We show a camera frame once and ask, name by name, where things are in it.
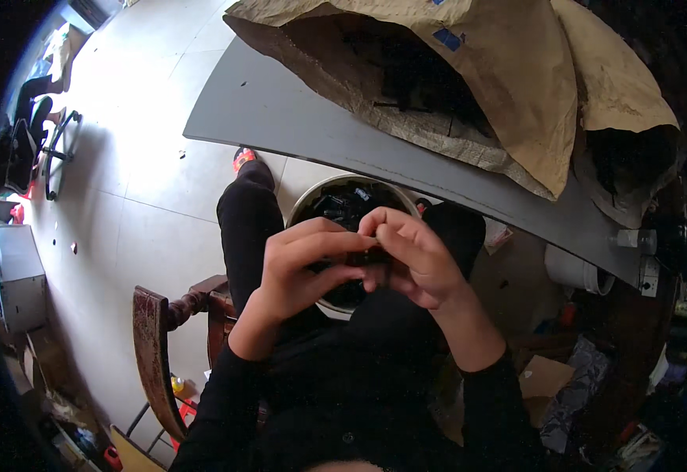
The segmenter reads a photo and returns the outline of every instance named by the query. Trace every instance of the black sweater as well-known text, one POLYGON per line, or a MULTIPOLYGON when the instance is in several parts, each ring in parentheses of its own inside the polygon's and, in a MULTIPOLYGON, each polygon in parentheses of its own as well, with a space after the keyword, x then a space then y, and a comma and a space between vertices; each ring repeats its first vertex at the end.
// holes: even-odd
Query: black sweater
POLYGON ((393 471, 543 468, 508 355, 462 372, 462 448, 438 429, 411 372, 324 337, 264 363, 226 343, 170 470, 291 471, 350 460, 393 471), (261 398, 272 413, 258 433, 261 398))

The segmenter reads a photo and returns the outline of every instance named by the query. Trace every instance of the gray table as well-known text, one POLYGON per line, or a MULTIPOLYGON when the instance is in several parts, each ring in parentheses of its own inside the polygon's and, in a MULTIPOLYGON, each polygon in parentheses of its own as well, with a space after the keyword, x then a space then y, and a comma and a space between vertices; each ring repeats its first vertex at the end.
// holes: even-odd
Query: gray table
POLYGON ((370 127, 239 38, 207 80, 183 136, 319 162, 450 200, 539 236, 637 286, 639 253, 608 242, 619 226, 596 208, 571 173, 558 201, 548 202, 505 175, 370 127))

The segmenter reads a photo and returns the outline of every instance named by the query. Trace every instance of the sleeve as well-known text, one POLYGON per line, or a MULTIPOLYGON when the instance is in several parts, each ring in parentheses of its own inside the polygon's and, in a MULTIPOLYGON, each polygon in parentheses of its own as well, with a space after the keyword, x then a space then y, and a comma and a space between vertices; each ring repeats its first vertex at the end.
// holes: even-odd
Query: sleeve
POLYGON ((263 363, 244 360, 223 345, 169 470, 236 470, 257 430, 264 371, 263 363))
POLYGON ((544 470, 545 453, 530 425, 509 350, 464 377, 464 454, 478 470, 544 470))

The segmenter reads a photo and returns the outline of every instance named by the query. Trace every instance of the blue tape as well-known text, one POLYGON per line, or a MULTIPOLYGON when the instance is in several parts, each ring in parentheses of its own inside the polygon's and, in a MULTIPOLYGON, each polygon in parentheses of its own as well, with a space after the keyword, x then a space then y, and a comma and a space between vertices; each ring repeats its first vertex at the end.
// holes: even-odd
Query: blue tape
POLYGON ((442 42, 443 45, 448 49, 451 49, 452 52, 455 52, 457 49, 459 49, 459 45, 462 44, 462 41, 446 28, 441 28, 433 33, 433 38, 442 42))

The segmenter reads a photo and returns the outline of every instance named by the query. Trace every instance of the gray cloth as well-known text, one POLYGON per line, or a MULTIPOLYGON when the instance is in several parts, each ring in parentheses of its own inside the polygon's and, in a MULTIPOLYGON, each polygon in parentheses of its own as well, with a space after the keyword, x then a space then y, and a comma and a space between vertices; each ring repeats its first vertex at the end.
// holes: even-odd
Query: gray cloth
POLYGON ((572 381, 561 389, 548 406, 540 438, 546 448, 563 454, 573 415, 582 409, 598 391, 609 370, 609 358, 580 335, 567 365, 574 367, 572 381))

